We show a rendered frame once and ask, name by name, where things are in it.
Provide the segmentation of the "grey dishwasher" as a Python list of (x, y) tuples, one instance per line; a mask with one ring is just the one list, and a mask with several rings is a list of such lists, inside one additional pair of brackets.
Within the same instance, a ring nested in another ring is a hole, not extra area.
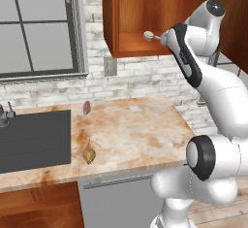
[(150, 179), (84, 189), (88, 183), (149, 175), (125, 174), (77, 183), (84, 228), (149, 228), (163, 200), (151, 190)]

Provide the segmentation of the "beige dish brush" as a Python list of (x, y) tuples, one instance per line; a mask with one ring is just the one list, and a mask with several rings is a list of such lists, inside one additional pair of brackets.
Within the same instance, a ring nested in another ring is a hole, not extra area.
[(159, 40), (160, 37), (159, 36), (156, 36), (153, 32), (151, 31), (145, 31), (143, 33), (143, 39), (146, 40), (146, 41), (149, 41), (151, 42), (152, 40)]

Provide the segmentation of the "wooden base cabinet door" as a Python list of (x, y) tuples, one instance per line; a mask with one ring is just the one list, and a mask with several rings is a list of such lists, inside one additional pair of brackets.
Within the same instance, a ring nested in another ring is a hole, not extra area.
[(78, 184), (0, 193), (0, 228), (84, 228)]

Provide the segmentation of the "wooden wall cabinet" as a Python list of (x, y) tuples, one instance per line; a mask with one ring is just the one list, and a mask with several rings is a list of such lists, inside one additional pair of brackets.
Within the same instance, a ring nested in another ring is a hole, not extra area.
[(158, 41), (143, 39), (145, 31), (159, 36), (184, 21), (204, 0), (103, 0), (104, 38), (114, 58), (167, 55)]

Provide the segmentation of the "grey metal tap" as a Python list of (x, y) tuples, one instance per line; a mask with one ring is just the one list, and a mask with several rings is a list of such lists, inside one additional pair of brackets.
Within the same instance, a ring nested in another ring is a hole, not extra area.
[(8, 103), (10, 110), (7, 112), (0, 104), (0, 127), (6, 127), (11, 118), (16, 117), (16, 112), (13, 110), (11, 103)]

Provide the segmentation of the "grey framed window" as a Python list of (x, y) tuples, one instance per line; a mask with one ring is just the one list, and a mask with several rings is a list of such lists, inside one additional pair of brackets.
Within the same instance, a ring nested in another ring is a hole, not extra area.
[(0, 0), (0, 82), (88, 74), (82, 0)]

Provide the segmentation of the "grey wall outlet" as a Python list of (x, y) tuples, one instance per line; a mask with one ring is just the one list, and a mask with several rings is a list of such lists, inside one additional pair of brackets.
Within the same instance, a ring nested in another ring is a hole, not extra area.
[(104, 72), (106, 77), (117, 75), (117, 59), (110, 56), (104, 58)]

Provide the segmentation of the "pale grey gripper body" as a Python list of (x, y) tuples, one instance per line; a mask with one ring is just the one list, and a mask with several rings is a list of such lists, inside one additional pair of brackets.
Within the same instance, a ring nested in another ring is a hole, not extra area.
[(168, 48), (172, 48), (176, 45), (176, 35), (173, 29), (164, 32), (161, 37), (161, 44)]

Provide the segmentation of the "dark grey sink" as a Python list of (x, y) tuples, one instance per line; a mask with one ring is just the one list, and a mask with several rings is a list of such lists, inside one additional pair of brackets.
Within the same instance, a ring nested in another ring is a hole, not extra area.
[(71, 163), (71, 112), (20, 114), (0, 128), (0, 174)]

